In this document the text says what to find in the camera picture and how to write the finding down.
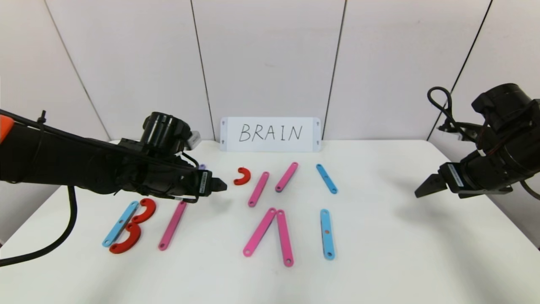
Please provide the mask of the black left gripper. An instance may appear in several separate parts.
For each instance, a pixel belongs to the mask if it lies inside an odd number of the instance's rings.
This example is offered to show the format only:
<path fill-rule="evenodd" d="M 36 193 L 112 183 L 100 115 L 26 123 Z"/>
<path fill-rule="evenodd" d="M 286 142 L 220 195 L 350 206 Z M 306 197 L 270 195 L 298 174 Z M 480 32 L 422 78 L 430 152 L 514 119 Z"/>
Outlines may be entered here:
<path fill-rule="evenodd" d="M 198 167 L 174 168 L 165 181 L 168 184 L 164 198 L 169 199 L 181 196 L 208 196 L 211 191 L 224 192 L 228 189 L 228 185 L 222 179 L 211 177 L 210 171 Z"/>

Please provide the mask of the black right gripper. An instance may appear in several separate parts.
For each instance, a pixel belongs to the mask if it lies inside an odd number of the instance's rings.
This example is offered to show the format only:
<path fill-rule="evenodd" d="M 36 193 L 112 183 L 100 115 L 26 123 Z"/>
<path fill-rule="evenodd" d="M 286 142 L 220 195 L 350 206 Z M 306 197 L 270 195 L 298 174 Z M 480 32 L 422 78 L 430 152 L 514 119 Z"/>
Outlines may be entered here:
<path fill-rule="evenodd" d="M 438 174 L 430 175 L 414 194 L 422 198 L 447 188 L 456 194 L 505 194 L 505 183 L 500 171 L 501 168 L 493 159 L 475 151 L 459 163 L 442 164 Z"/>

